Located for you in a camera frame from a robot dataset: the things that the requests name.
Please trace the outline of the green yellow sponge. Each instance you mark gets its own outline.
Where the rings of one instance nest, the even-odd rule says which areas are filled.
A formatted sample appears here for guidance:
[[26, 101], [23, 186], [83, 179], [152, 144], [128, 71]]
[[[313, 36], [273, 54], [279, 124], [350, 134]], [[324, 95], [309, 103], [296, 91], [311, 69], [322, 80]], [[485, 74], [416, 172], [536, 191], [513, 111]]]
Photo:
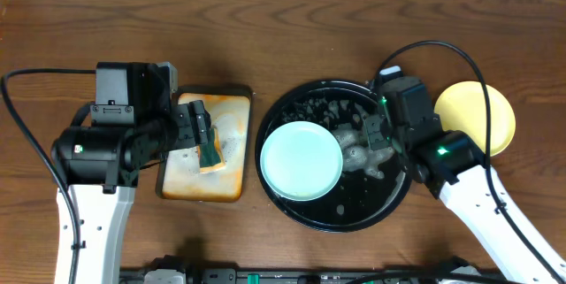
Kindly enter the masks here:
[[218, 129], [210, 129], [209, 141], [198, 147], [199, 171], [200, 173], [216, 172], [226, 166], [226, 161], [222, 154]]

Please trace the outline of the light blue plate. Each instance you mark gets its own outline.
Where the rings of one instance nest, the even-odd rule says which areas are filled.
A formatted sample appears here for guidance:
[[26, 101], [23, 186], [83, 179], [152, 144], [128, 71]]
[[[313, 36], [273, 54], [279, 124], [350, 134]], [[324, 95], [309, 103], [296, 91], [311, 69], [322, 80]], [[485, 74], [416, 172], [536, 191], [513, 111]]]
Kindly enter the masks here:
[[259, 165], [276, 195], [307, 202], [335, 187], [342, 173], [343, 156], [329, 130], [312, 122], [294, 121], [268, 135], [260, 150]]

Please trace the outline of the yellow plate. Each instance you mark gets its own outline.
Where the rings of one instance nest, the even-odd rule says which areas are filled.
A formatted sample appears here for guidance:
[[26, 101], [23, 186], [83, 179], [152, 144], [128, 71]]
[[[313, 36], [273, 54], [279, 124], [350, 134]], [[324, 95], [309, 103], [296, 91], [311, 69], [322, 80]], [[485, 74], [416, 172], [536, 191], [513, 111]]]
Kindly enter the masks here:
[[[504, 151], [516, 131], [515, 113], [507, 98], [487, 85], [490, 101], [490, 155]], [[479, 148], [486, 151], [486, 103], [478, 81], [462, 81], [445, 89], [434, 105], [442, 128], [466, 133]]]

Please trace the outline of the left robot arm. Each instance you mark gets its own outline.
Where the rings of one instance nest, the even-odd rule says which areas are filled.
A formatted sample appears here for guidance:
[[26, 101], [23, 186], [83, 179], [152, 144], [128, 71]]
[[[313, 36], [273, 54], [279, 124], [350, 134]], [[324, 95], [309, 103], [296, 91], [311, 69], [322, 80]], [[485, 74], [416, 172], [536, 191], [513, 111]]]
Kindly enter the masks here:
[[52, 145], [64, 186], [57, 192], [57, 283], [116, 283], [141, 169], [173, 150], [211, 140], [200, 100], [176, 104], [168, 62], [99, 63], [96, 99]]

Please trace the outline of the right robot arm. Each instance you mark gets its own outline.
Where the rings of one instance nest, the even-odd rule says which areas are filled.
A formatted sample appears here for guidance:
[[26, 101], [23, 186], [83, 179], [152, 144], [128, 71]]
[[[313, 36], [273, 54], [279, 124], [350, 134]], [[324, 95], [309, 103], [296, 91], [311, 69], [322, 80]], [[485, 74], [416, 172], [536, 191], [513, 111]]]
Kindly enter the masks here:
[[372, 149], [398, 152], [407, 175], [425, 184], [471, 230], [506, 280], [565, 281], [564, 259], [521, 212], [467, 134], [442, 130], [437, 114], [415, 124], [371, 115], [364, 129]]

